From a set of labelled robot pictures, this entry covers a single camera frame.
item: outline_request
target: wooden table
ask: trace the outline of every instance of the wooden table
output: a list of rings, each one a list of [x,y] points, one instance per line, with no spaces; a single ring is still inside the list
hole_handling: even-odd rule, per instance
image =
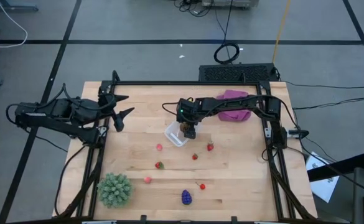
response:
[[[100,84],[86,82],[82,98],[97,100]],[[197,138],[183,147],[173,146],[164,135],[175,116],[164,111],[162,103],[190,96],[218,96],[226,89],[256,94],[254,86],[116,86],[116,94],[129,95],[129,99],[118,103],[116,111],[136,109],[125,118],[121,133],[115,131],[110,121],[101,177],[109,172],[126,174],[135,190],[130,203],[123,208],[106,208],[97,200],[94,219],[139,220],[141,215],[147,215],[148,220],[230,221],[231,216],[237,216],[239,221],[276,221],[269,166],[261,158],[265,149],[262,124],[256,115],[243,123],[223,122],[217,116],[205,118]],[[285,83],[271,83],[271,91],[292,111]],[[282,125],[292,129],[294,126],[284,107],[281,114]],[[209,141],[215,144],[211,152],[206,150]],[[161,152],[156,150],[157,144],[163,145]],[[288,145],[301,150],[298,140],[288,139]],[[72,140],[67,160],[80,147],[79,140]],[[85,149],[74,158],[65,171],[58,198],[60,212],[81,187],[87,152]],[[199,154],[196,161],[192,160],[194,153]],[[284,157],[291,190],[317,216],[303,156],[285,149]],[[164,170],[154,167],[157,161],[164,163]],[[151,184],[144,183],[143,178],[147,176],[152,177]],[[196,182],[207,188],[200,190]],[[192,194],[190,205],[181,202],[184,189]],[[87,214],[90,192],[86,195],[83,214]],[[284,216],[288,217],[282,190],[281,198]]]

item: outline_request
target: toy plant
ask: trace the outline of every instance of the toy plant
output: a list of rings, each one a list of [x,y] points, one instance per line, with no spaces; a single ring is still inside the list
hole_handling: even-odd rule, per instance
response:
[[[108,208],[122,207],[127,204],[133,187],[126,175],[106,174],[97,185],[99,199]]]

